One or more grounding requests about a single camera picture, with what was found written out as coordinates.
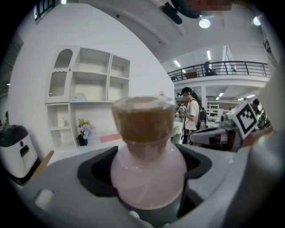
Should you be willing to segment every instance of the black lid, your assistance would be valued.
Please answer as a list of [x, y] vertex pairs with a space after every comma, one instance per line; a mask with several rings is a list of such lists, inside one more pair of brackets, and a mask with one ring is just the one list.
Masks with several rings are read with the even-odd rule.
[[0, 147], [10, 147], [28, 135], [22, 125], [9, 125], [0, 131]]

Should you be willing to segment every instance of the bottle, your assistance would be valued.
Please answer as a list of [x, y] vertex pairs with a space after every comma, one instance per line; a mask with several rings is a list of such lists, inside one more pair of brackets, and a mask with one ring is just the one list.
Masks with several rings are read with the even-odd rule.
[[[125, 205], [140, 216], [170, 207], [183, 192], [187, 166], [169, 140], [175, 108], [175, 101], [163, 96], [126, 98], [112, 106], [117, 130], [126, 143], [112, 161], [112, 185]], [[147, 216], [143, 220], [151, 223]]]

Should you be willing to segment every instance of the ceiling lamp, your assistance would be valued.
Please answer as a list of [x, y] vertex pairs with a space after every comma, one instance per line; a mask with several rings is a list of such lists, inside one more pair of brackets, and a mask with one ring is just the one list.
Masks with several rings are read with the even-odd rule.
[[207, 55], [208, 55], [208, 60], [211, 60], [211, 53], [210, 53], [210, 51], [207, 51]]
[[257, 18], [257, 16], [254, 17], [253, 23], [254, 23], [256, 26], [261, 25], [261, 23], [260, 23], [259, 19]]
[[174, 63], [175, 63], [178, 67], [181, 67], [181, 65], [179, 64], [178, 61], [174, 60]]
[[210, 27], [211, 23], [208, 19], [202, 19], [200, 20], [199, 25], [201, 28], [207, 29]]
[[255, 97], [255, 94], [249, 95], [246, 98], [248, 99], [248, 98], [252, 98], [252, 97]]

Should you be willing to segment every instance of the small pink box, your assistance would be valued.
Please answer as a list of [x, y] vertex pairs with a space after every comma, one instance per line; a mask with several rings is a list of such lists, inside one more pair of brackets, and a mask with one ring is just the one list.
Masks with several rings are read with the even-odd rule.
[[101, 136], [100, 137], [100, 143], [106, 143], [114, 140], [121, 139], [121, 136], [119, 134], [110, 134], [106, 136]]

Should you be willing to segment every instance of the woman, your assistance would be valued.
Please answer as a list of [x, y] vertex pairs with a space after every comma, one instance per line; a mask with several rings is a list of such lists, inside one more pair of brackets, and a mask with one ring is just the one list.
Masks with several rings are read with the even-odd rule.
[[183, 112], [185, 119], [183, 143], [190, 144], [189, 135], [191, 132], [197, 130], [198, 118], [200, 113], [201, 102], [195, 93], [189, 87], [183, 88], [181, 92], [184, 101], [188, 101], [187, 110]]

